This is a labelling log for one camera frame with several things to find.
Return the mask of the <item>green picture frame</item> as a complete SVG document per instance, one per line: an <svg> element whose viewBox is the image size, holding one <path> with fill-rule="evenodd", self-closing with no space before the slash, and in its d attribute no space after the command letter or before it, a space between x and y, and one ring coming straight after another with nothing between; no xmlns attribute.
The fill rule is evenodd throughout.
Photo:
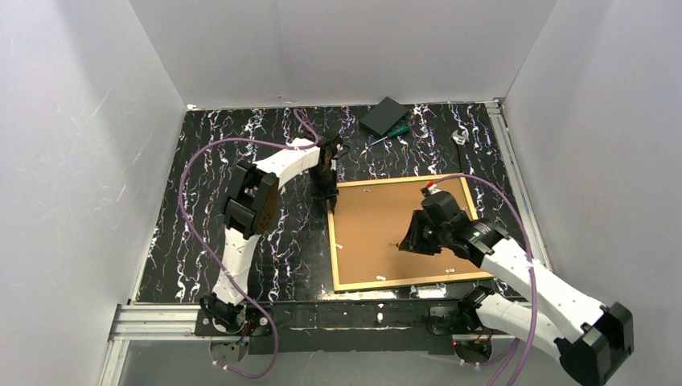
<svg viewBox="0 0 682 386"><path fill-rule="evenodd" d="M478 217L464 178L423 175L393 179L342 182L334 211L328 213L331 269L336 292L387 289L491 279L492 274L456 257L449 249L429 256L401 252L400 243L413 211L421 206L420 192L429 181L451 193L459 207Z"/></svg>

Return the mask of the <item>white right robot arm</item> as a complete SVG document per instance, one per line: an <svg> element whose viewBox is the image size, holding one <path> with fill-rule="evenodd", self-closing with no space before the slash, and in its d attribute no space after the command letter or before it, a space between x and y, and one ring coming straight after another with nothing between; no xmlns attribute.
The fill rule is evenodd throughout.
<svg viewBox="0 0 682 386"><path fill-rule="evenodd" d="M530 303L522 306L479 285L435 319L470 331L489 327L508 333L552 356L580 385L606 384L634 351L631 311L582 293L529 259L506 230L486 219L470 220L449 192L425 188L422 194L398 248L424 255L447 248Z"/></svg>

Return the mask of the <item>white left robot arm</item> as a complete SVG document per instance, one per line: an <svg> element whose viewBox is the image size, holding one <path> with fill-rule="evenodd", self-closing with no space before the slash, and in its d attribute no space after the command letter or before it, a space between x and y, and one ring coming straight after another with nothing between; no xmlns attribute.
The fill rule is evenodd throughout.
<svg viewBox="0 0 682 386"><path fill-rule="evenodd" d="M317 141L296 138L268 158L238 163L223 209L221 273L211 293L200 299L204 313L222 331L235 335L246 326L249 270L255 248L275 221L280 190L307 172L313 201L334 211L339 195L336 162L347 152L339 135Z"/></svg>

